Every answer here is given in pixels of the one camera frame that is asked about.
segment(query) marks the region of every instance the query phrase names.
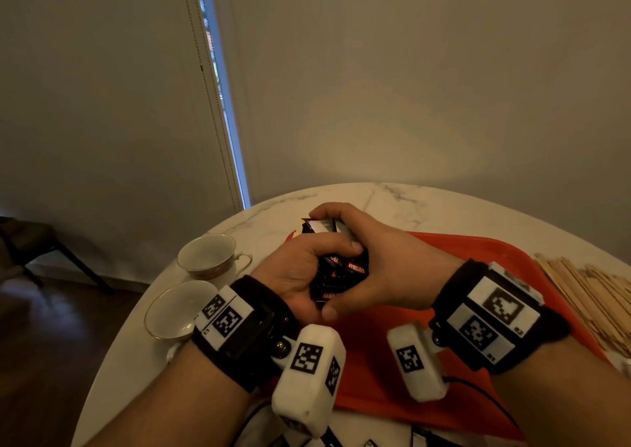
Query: marble surface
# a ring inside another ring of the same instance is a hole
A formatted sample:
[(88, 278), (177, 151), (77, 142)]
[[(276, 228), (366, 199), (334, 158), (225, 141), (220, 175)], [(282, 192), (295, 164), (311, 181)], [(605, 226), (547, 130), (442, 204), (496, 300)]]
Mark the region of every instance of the marble surface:
[[(436, 188), (395, 183), (347, 183), (309, 188), (260, 203), (223, 221), (210, 233), (225, 233), (237, 240), (237, 251), (251, 253), (254, 263), (245, 274), (284, 242), (301, 217), (320, 203), (352, 203), (378, 220), (407, 231), (486, 236), (513, 244), (530, 255), (564, 255), (576, 264), (592, 263), (613, 274), (631, 277), (631, 267), (582, 239), (523, 213), (472, 196)], [(218, 287), (234, 279), (235, 269), (213, 281)], [(112, 343), (75, 431), (72, 446), (81, 446), (120, 412), (165, 367), (169, 344), (151, 338), (143, 327), (149, 304), (171, 286), (188, 279), (171, 263), (149, 286)], [(375, 439), (386, 431), (388, 445), (407, 445), (409, 427), (352, 414), (352, 422)], [(332, 425), (346, 425), (348, 413), (337, 413)], [(348, 429), (351, 435), (356, 428)], [(340, 439), (345, 435), (338, 434)], [(356, 439), (353, 444), (359, 445)]]

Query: chair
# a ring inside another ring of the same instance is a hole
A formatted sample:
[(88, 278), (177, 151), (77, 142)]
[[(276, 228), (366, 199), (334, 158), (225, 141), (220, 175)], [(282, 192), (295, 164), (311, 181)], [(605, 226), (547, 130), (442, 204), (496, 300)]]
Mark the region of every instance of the chair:
[(43, 286), (42, 280), (28, 269), (26, 264), (45, 253), (59, 250), (94, 281), (102, 291), (108, 294), (114, 292), (109, 284), (57, 239), (55, 230), (48, 224), (0, 217), (0, 239), (4, 242), (12, 263), (22, 267), (24, 275), (39, 287)]

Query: wristband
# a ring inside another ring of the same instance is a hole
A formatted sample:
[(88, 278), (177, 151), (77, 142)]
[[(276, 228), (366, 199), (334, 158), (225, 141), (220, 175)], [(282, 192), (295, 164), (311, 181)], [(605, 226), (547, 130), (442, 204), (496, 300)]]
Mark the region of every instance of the wristband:
[(195, 316), (193, 343), (234, 382), (252, 392), (281, 373), (271, 356), (290, 348), (298, 321), (280, 296), (243, 276)]
[(497, 263), (468, 260), (436, 297), (430, 321), (437, 341), (471, 370), (506, 372), (541, 344), (564, 339), (570, 324), (541, 293)]

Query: black cable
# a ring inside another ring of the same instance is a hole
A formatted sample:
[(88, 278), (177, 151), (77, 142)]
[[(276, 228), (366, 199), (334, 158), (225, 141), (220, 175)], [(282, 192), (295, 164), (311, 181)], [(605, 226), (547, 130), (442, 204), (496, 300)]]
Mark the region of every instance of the black cable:
[(511, 423), (517, 427), (517, 430), (519, 430), (519, 426), (517, 425), (517, 422), (515, 422), (515, 419), (513, 419), (512, 415), (509, 414), (509, 411), (507, 411), (502, 404), (500, 404), (499, 402), (497, 402), (495, 400), (495, 398), (490, 395), (488, 392), (486, 392), (483, 388), (480, 388), (478, 386), (476, 386), (474, 383), (469, 382), (465, 379), (461, 379), (459, 377), (453, 377), (453, 376), (446, 376), (443, 377), (442, 379), (445, 382), (456, 382), (456, 383), (461, 383), (464, 384), (466, 386), (469, 386), (470, 388), (477, 390), (480, 394), (482, 394), (484, 397), (486, 397), (487, 399), (489, 399), (491, 402), (493, 402), (495, 404), (495, 406), (502, 412), (502, 414), (504, 414), (509, 421), (511, 421)]
[(250, 413), (249, 415), (245, 418), (245, 420), (243, 421), (243, 424), (241, 424), (241, 428), (237, 431), (237, 433), (234, 436), (234, 439), (232, 440), (232, 442), (230, 443), (230, 447), (234, 447), (234, 444), (237, 443), (237, 440), (239, 440), (239, 437), (241, 436), (241, 434), (243, 433), (243, 431), (245, 430), (245, 428), (247, 427), (247, 425), (250, 423), (250, 421), (252, 419), (254, 419), (254, 416), (256, 414), (258, 414), (260, 411), (262, 411), (265, 407), (267, 407), (268, 405), (271, 404), (271, 400), (264, 400), (262, 403), (258, 404)]

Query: teacup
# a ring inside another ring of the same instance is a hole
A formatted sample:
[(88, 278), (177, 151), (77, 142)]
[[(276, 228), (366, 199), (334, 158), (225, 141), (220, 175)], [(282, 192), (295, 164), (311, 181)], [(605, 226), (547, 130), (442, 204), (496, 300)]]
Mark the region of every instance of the teacup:
[(212, 279), (228, 271), (241, 256), (249, 258), (248, 263), (237, 270), (237, 276), (250, 264), (252, 256), (235, 254), (237, 242), (228, 235), (204, 235), (187, 243), (177, 255), (177, 264), (193, 279)]
[(150, 304), (145, 329), (156, 339), (183, 341), (193, 334), (194, 318), (217, 294), (208, 281), (192, 280), (170, 287)]

